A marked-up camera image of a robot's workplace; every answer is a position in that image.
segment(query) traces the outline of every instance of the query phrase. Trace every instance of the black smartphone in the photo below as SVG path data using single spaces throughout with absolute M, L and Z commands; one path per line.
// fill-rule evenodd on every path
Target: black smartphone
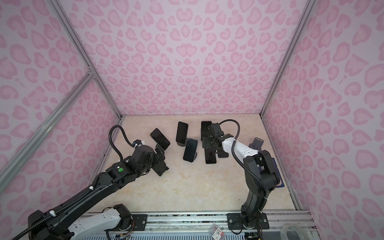
M 222 152 L 219 152 L 217 154 L 217 157 L 218 158 L 227 158 L 227 157 L 229 157 L 229 154 L 227 152 L 222 151 Z
M 209 136 L 208 126 L 211 124 L 212 124 L 211 121 L 202 121 L 201 122 L 201 141 L 203 141 L 203 137 Z
M 206 164 L 215 164 L 216 163 L 216 154 L 214 148 L 205 148 L 205 163 Z
M 176 142 L 185 144 L 187 141 L 188 123 L 179 122 L 177 125 Z
M 170 145 L 170 142 L 168 139 L 161 133 L 161 131 L 156 128 L 151 132 L 150 136 L 155 140 L 155 142 L 163 149 L 166 150 L 167 147 Z
M 183 160 L 188 162 L 193 162 L 195 160 L 195 154 L 197 149 L 197 143 L 199 141 L 193 138 L 187 140 L 187 145 L 185 146 Z

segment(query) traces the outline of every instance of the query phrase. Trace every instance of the white label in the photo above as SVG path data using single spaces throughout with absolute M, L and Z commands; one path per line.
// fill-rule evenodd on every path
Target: white label
M 217 228 L 214 234 L 212 235 L 212 237 L 215 240 L 219 240 L 223 234 L 224 234 L 223 231 L 220 228 Z

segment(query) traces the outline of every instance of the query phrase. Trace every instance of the white cable tie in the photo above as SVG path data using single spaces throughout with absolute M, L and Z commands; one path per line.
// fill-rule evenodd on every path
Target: white cable tie
M 53 210 L 50 210 L 49 213 L 50 213 L 52 216 L 54 216 L 54 217 L 57 216 L 57 215 L 55 214 L 55 211 L 53 211 Z

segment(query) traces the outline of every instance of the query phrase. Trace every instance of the beige table surface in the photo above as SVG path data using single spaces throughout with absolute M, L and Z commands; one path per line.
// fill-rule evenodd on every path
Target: beige table surface
M 136 139 L 144 140 L 146 145 L 154 148 L 156 143 L 149 134 L 155 128 L 167 137 L 171 142 L 165 151 L 165 163 L 169 170 L 161 177 L 151 170 L 149 174 L 104 198 L 90 212 L 100 212 L 105 207 L 116 204 L 124 204 L 132 212 L 240 210 L 249 192 L 244 170 L 231 154 L 229 158 L 217 158 L 216 164 L 205 164 L 204 149 L 200 141 L 201 121 L 215 123 L 228 118 L 235 119 L 240 124 L 238 141 L 249 145 L 255 137 L 259 137 L 264 140 L 262 149 L 269 151 L 272 157 L 275 156 L 258 114 L 125 117 L 122 127 L 131 142 Z M 192 163 L 182 159 L 185 147 L 178 146 L 175 141 L 179 121 L 189 124 L 188 138 L 199 141 L 197 158 Z M 233 122 L 223 123 L 221 128 L 225 134 L 236 135 L 237 125 Z M 134 151 L 125 142 L 121 132 L 115 145 L 123 157 L 132 155 Z M 117 161 L 119 156 L 112 149 L 104 169 Z M 283 187 L 271 192 L 264 209 L 294 208 L 287 187 Z

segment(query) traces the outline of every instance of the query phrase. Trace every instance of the smartphone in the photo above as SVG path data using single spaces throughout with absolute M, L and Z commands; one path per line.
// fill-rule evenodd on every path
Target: smartphone
M 214 148 L 206 148 L 205 152 L 205 163 L 206 164 L 215 164 L 216 163 L 216 154 Z
M 170 142 L 168 139 L 161 133 L 161 131 L 156 128 L 151 132 L 150 136 L 155 140 L 155 142 L 163 149 L 166 150 L 167 147 L 170 145 Z
M 218 158 L 227 158 L 227 157 L 229 157 L 229 154 L 227 152 L 222 151 L 222 152 L 219 152 L 217 154 L 217 157 Z
M 201 122 L 201 141 L 203 141 L 203 137 L 209 136 L 208 126 L 211 124 L 212 124 L 211 121 L 202 121 Z
M 187 141 L 188 123 L 179 122 L 177 125 L 176 142 L 185 144 Z
M 199 141 L 193 138 L 187 140 L 187 145 L 185 146 L 183 160 L 188 162 L 193 162 L 195 160 L 195 154 L 197 149 L 197 143 Z

